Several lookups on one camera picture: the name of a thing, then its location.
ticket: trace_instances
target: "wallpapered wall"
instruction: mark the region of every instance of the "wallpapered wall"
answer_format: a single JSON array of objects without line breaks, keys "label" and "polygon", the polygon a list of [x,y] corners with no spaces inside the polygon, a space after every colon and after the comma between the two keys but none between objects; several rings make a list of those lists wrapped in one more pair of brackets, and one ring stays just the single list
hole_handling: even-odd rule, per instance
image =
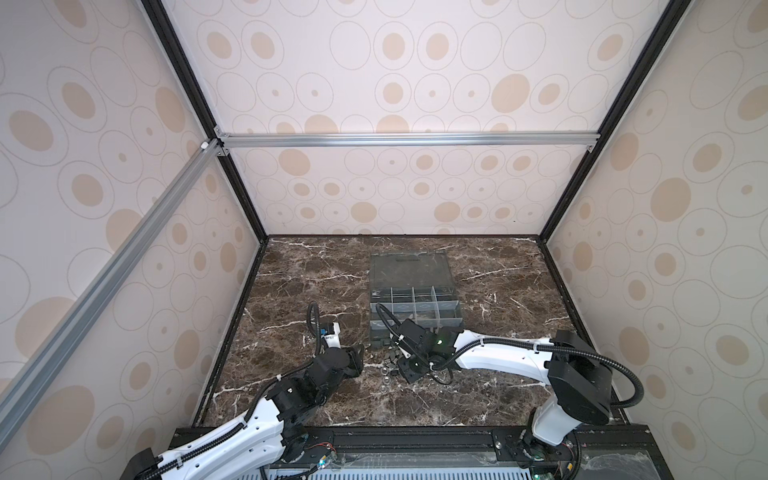
[{"label": "wallpapered wall", "polygon": [[269,233],[537,234],[584,145],[233,149]]},{"label": "wallpapered wall", "polygon": [[257,242],[216,160],[0,455],[0,480],[118,478],[194,414]]},{"label": "wallpapered wall", "polygon": [[700,2],[550,245],[679,480],[768,472],[766,126],[768,1]]},{"label": "wallpapered wall", "polygon": [[225,131],[587,130],[666,0],[165,0]]},{"label": "wallpapered wall", "polygon": [[136,5],[0,4],[0,392],[202,133]]}]

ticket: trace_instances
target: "horizontal metal bar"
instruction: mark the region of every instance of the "horizontal metal bar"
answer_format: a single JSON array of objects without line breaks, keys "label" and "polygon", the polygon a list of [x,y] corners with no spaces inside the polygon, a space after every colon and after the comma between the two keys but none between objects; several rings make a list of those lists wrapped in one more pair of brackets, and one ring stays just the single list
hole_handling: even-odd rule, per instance
[{"label": "horizontal metal bar", "polygon": [[96,323],[118,292],[125,279],[160,233],[182,200],[200,178],[211,158],[221,152],[218,142],[209,140],[207,147],[176,176],[147,215],[139,222],[129,239],[113,255],[91,286],[69,310],[50,340],[22,370],[18,381],[0,402],[0,452],[30,414],[45,390]]},{"label": "horizontal metal bar", "polygon": [[225,148],[428,147],[435,145],[594,145],[596,131],[445,132],[408,134],[222,134]]}]

